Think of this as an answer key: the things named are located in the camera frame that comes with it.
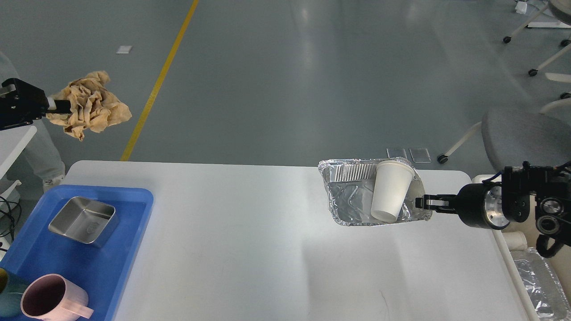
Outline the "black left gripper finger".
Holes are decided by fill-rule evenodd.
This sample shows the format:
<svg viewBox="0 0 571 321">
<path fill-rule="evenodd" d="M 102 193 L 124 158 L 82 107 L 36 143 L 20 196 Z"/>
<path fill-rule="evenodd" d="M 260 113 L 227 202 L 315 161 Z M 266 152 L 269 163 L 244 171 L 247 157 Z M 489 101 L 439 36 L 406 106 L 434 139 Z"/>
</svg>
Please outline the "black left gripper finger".
<svg viewBox="0 0 571 321">
<path fill-rule="evenodd" d="M 45 92 L 18 78 L 2 82 L 0 90 L 0 129 L 28 126 L 47 114 L 71 114 L 69 100 L 54 100 Z"/>
</svg>

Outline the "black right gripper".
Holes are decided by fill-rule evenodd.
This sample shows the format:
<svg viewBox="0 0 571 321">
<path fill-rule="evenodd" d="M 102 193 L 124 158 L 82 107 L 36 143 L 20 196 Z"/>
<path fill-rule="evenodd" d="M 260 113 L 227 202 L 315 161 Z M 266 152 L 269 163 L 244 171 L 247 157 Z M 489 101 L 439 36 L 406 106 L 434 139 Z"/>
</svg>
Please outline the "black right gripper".
<svg viewBox="0 0 571 321">
<path fill-rule="evenodd" d="M 455 199 L 455 209 L 450 206 Z M 437 213 L 457 214 L 469 227 L 503 230 L 510 221 L 502 211 L 502 189 L 499 185 L 483 183 L 465 185 L 455 194 L 425 194 L 424 205 L 415 205 L 416 209 L 431 210 Z"/>
</svg>

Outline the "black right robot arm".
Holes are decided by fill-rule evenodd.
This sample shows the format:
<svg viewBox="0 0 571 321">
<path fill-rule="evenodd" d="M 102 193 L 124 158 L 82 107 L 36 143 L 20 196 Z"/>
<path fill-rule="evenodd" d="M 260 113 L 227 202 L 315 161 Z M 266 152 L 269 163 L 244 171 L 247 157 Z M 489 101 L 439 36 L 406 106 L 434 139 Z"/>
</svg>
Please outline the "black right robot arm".
<svg viewBox="0 0 571 321">
<path fill-rule="evenodd" d="M 529 162 L 506 166 L 457 194 L 418 197 L 415 207 L 456 214 L 469 227 L 503 230 L 530 217 L 530 197 L 535 200 L 534 225 L 539 233 L 535 248 L 540 256 L 552 258 L 571 243 L 570 162 L 555 167 Z"/>
</svg>

